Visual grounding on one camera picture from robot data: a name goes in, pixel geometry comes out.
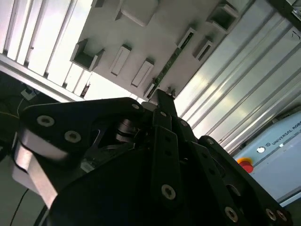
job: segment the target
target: white panel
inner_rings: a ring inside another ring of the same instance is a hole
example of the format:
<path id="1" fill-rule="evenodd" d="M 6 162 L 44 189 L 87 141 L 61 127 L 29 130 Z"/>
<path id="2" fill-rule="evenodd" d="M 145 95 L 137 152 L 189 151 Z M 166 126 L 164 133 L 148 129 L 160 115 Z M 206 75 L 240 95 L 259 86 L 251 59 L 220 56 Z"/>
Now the white panel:
<path id="1" fill-rule="evenodd" d="M 196 136 L 207 133 L 227 114 L 240 100 L 248 95 L 248 92 L 266 79 L 267 74 L 276 67 L 280 61 L 299 44 L 299 41 L 292 40 L 292 31 L 288 32 L 235 86 L 227 96 L 198 124 L 194 132 Z"/>
<path id="2" fill-rule="evenodd" d="M 72 64 L 72 66 L 69 70 L 68 76 L 66 78 L 66 81 L 65 81 L 67 83 L 67 86 L 66 86 L 67 90 L 69 90 L 70 92 L 74 91 L 76 84 L 78 83 L 83 72 L 84 72 L 84 69 L 82 69 L 81 67 L 79 67 L 75 64 Z"/>
<path id="3" fill-rule="evenodd" d="M 30 42 L 32 40 L 32 35 L 36 22 L 38 20 L 39 11 L 41 9 L 42 0 L 32 0 L 32 7 L 29 13 L 28 22 L 22 39 L 20 51 L 18 54 L 17 62 L 19 64 L 24 64 L 26 55 L 29 49 Z"/>
<path id="4" fill-rule="evenodd" d="M 222 141 L 227 131 L 233 129 L 238 123 L 244 120 L 248 112 L 253 112 L 256 108 L 266 104 L 267 100 L 277 94 L 278 89 L 283 88 L 286 83 L 290 82 L 290 86 L 286 86 L 286 90 L 294 86 L 298 81 L 301 81 L 300 74 L 300 59 L 301 49 L 289 60 L 287 60 L 275 73 L 273 73 L 251 96 L 249 96 L 226 120 L 224 120 L 217 129 L 215 129 L 210 136 L 218 141 Z M 297 70 L 297 78 L 293 76 L 287 77 L 284 74 L 292 75 Z"/>
<path id="5" fill-rule="evenodd" d="M 84 70 L 74 90 L 74 93 L 76 95 L 78 96 L 81 95 L 82 91 L 84 90 L 86 84 L 90 79 L 90 76 L 91 76 L 91 72 Z"/>
<path id="6" fill-rule="evenodd" d="M 91 85 L 85 95 L 85 100 L 129 97 L 131 95 L 127 90 L 96 73 L 92 73 L 90 82 Z"/>
<path id="7" fill-rule="evenodd" d="M 11 39 L 8 47 L 8 57 L 16 60 L 20 42 L 23 35 L 23 30 L 26 24 L 27 16 L 30 10 L 31 0 L 18 0 L 16 8 L 16 20 L 13 27 Z"/>
<path id="8" fill-rule="evenodd" d="M 59 101 L 82 101 L 83 98 L 69 92 L 61 86 L 49 81 L 43 76 L 25 68 L 17 62 L 0 54 L 0 71 L 12 76 L 13 78 L 41 91 L 45 95 Z"/>
<path id="9" fill-rule="evenodd" d="M 61 30 L 70 0 L 48 0 L 28 68 L 43 75 Z"/>
<path id="10" fill-rule="evenodd" d="M 132 85 L 138 87 L 139 84 L 143 83 L 147 76 L 150 74 L 153 67 L 154 65 L 152 63 L 145 61 L 141 66 L 140 70 L 138 71 L 136 77 L 132 81 Z"/>
<path id="11" fill-rule="evenodd" d="M 0 6 L 0 53 L 3 52 L 14 0 L 3 0 Z"/>
<path id="12" fill-rule="evenodd" d="M 182 118 L 187 121 L 192 117 L 190 123 L 195 123 L 196 120 L 203 116 L 203 112 L 207 111 L 215 101 L 235 84 L 243 71 L 253 64 L 253 59 L 259 57 L 268 48 L 271 41 L 275 40 L 277 35 L 282 33 L 281 28 L 287 26 L 287 22 L 283 22 L 282 26 L 279 25 L 279 22 L 283 20 L 279 14 L 275 14 Z"/>
<path id="13" fill-rule="evenodd" d="M 114 75 L 118 75 L 125 64 L 128 55 L 130 54 L 130 50 L 122 46 L 117 53 L 115 60 L 111 66 L 111 73 Z"/>
<path id="14" fill-rule="evenodd" d="M 292 81 L 287 87 L 282 89 L 275 95 L 265 106 L 263 106 L 257 114 L 248 118 L 235 132 L 232 132 L 227 139 L 221 142 L 221 145 L 228 151 L 234 151 L 239 144 L 250 138 L 258 129 L 264 126 L 267 122 L 276 117 L 283 109 L 286 108 L 287 103 L 291 103 L 296 97 L 301 95 L 301 82 L 299 77 Z M 295 104 L 300 104 L 301 100 L 296 99 Z"/>
<path id="15" fill-rule="evenodd" d="M 175 104 L 180 117 L 199 98 L 208 84 L 223 71 L 227 63 L 233 58 L 233 55 L 248 43 L 250 35 L 259 29 L 272 12 L 273 8 L 263 0 L 256 1 L 250 7 L 236 27 L 228 34 L 176 98 Z"/>
<path id="16" fill-rule="evenodd" d="M 53 54 L 48 69 L 48 79 L 62 85 L 70 69 L 70 58 L 91 9 L 92 0 L 78 0 L 68 26 Z"/>

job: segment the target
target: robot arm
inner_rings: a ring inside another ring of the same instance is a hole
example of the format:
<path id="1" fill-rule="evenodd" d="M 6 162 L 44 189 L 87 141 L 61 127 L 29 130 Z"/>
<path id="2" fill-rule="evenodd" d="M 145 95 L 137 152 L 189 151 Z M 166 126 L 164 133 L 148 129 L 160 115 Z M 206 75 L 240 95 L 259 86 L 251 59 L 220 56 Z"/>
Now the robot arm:
<path id="1" fill-rule="evenodd" d="M 49 225 L 293 225 L 216 141 L 194 137 L 171 96 L 157 90 L 154 101 L 22 113 L 14 172 L 23 176 L 15 179 L 41 195 Z"/>

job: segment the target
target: cable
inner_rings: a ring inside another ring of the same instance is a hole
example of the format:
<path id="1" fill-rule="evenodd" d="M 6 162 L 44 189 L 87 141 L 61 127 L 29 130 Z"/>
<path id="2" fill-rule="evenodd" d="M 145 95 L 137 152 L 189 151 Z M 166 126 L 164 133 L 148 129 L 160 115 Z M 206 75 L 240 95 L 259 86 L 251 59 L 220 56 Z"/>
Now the cable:
<path id="1" fill-rule="evenodd" d="M 18 204 L 18 206 L 17 206 L 17 208 L 16 208 L 16 210 L 15 210 L 15 212 L 14 212 L 13 218 L 12 218 L 11 221 L 10 221 L 9 226 L 12 226 L 12 225 L 13 225 L 13 221 L 14 221 L 14 219 L 15 219 L 15 216 L 16 216 L 16 214 L 17 214 L 17 212 L 18 212 L 18 209 L 19 209 L 19 207 L 20 207 L 20 205 L 21 205 L 21 202 L 22 202 L 22 200 L 23 200 L 23 198 L 24 198 L 24 196 L 26 195 L 27 192 L 28 192 L 28 188 L 26 189 L 26 191 L 25 191 L 24 194 L 22 195 L 22 197 L 21 197 L 21 199 L 20 199 L 20 201 L 19 201 L 19 204 Z"/>
<path id="2" fill-rule="evenodd" d="M 43 209 L 41 210 L 41 212 L 39 213 L 36 221 L 34 222 L 33 226 L 39 226 L 41 225 L 42 221 L 45 221 L 46 218 L 46 212 L 47 212 L 48 208 L 47 206 L 44 206 Z"/>
<path id="3" fill-rule="evenodd" d="M 9 115 L 9 116 L 11 116 L 11 117 L 14 117 L 14 118 L 16 118 L 16 119 L 19 119 L 19 117 L 18 117 L 18 116 L 15 116 L 15 115 L 13 115 L 13 114 L 10 114 L 10 113 L 6 113 L 6 112 L 0 112 L 0 114 L 6 114 L 6 115 Z"/>
<path id="4" fill-rule="evenodd" d="M 20 101 L 20 103 L 19 103 L 19 105 L 18 105 L 18 107 L 17 107 L 17 114 L 18 114 L 18 117 L 20 117 L 20 115 L 19 115 L 19 108 L 20 108 L 20 106 L 21 106 L 21 104 L 22 104 L 23 101 L 24 101 L 24 98 Z"/>

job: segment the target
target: silver bolt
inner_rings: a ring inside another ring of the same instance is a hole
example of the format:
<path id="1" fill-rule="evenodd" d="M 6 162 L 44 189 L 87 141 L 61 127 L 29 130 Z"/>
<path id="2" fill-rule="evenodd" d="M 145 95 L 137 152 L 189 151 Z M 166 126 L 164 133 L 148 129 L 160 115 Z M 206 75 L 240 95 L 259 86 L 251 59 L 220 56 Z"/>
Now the silver bolt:
<path id="1" fill-rule="evenodd" d="M 207 138 L 207 141 L 210 145 L 214 145 L 214 141 L 212 139 Z"/>
<path id="2" fill-rule="evenodd" d="M 37 118 L 37 122 L 39 125 L 44 126 L 44 127 L 50 127 L 55 124 L 55 120 L 48 115 L 40 115 Z"/>
<path id="3" fill-rule="evenodd" d="M 170 185 L 162 185 L 161 192 L 169 200 L 175 199 L 175 191 Z"/>
<path id="4" fill-rule="evenodd" d="M 139 109 L 139 106 L 136 105 L 136 104 L 132 104 L 132 107 L 135 108 L 135 109 Z"/>
<path id="5" fill-rule="evenodd" d="M 271 220 L 276 221 L 276 216 L 270 209 L 266 209 L 265 212 Z"/>
<path id="6" fill-rule="evenodd" d="M 188 124 L 187 124 L 187 122 L 185 122 L 185 121 L 181 121 L 181 124 L 183 125 L 183 126 L 188 126 Z"/>
<path id="7" fill-rule="evenodd" d="M 64 137 L 66 141 L 69 141 L 71 143 L 77 143 L 81 140 L 80 134 L 72 130 L 65 132 Z"/>
<path id="8" fill-rule="evenodd" d="M 277 214 L 284 220 L 287 221 L 286 216 L 279 210 L 277 210 Z"/>
<path id="9" fill-rule="evenodd" d="M 234 223 L 238 222 L 238 216 L 231 207 L 227 206 L 225 208 L 225 213 L 226 213 L 227 217 L 229 217 L 229 219 L 232 220 Z"/>

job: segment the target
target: bolt head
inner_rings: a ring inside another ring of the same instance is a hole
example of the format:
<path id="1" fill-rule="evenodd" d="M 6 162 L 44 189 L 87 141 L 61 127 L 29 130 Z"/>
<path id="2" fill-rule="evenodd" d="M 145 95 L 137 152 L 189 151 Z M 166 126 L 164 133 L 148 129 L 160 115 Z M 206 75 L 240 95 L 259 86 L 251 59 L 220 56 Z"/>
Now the bolt head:
<path id="1" fill-rule="evenodd" d="M 170 185 L 163 185 L 161 187 L 163 196 L 169 200 L 175 199 L 175 190 Z"/>
<path id="2" fill-rule="evenodd" d="M 132 107 L 133 107 L 134 109 L 139 109 L 139 106 L 136 105 L 136 104 L 132 104 Z"/>
<path id="3" fill-rule="evenodd" d="M 80 134 L 78 132 L 72 131 L 72 130 L 67 131 L 65 133 L 64 137 L 65 137 L 66 141 L 69 141 L 69 142 L 74 143 L 74 144 L 81 140 Z"/>
<path id="4" fill-rule="evenodd" d="M 214 141 L 210 138 L 207 138 L 207 142 L 210 144 L 210 145 L 214 145 Z"/>
<path id="5" fill-rule="evenodd" d="M 188 126 L 188 124 L 187 124 L 187 122 L 185 122 L 185 121 L 181 121 L 181 124 L 183 125 L 183 126 Z"/>

